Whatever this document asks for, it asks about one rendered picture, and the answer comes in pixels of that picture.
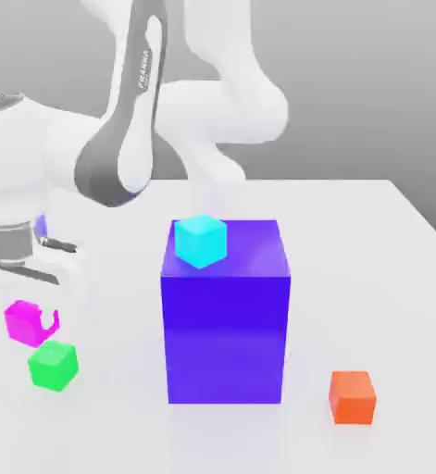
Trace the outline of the large purple box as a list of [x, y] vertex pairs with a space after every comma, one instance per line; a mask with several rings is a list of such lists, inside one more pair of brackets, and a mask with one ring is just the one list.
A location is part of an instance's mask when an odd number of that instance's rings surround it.
[[281, 400], [291, 271], [276, 220], [230, 220], [228, 255], [197, 269], [168, 234], [160, 274], [168, 400]]

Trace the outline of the small cyan cube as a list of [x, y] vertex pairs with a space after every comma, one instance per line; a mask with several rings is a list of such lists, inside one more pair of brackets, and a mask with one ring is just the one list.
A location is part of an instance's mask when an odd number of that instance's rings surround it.
[[194, 268], [206, 268], [228, 254], [228, 225], [209, 215], [174, 223], [175, 253]]

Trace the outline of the small magenta cube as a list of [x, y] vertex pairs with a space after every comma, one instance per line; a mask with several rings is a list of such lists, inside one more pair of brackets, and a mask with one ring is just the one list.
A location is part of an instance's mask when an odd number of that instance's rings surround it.
[[43, 327], [42, 313], [42, 309], [35, 303], [15, 301], [4, 311], [9, 337], [30, 347], [40, 347], [60, 327], [57, 310], [53, 313], [53, 324], [47, 329]]

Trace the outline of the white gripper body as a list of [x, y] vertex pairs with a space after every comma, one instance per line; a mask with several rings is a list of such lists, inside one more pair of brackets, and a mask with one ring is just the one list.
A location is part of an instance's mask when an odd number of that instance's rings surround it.
[[16, 300], [67, 312], [78, 290], [78, 263], [68, 256], [30, 257], [23, 264], [0, 264], [0, 310]]

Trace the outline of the small orange cube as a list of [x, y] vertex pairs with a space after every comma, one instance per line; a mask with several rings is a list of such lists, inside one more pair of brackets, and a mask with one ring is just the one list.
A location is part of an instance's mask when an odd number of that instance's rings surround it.
[[329, 402], [336, 424], [371, 425], [377, 395], [366, 371], [333, 371]]

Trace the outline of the small green cube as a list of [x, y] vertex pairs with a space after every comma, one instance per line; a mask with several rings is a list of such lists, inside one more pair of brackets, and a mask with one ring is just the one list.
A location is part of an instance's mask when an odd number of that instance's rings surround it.
[[76, 347], [48, 340], [28, 359], [28, 366], [35, 386], [60, 393], [79, 371]]

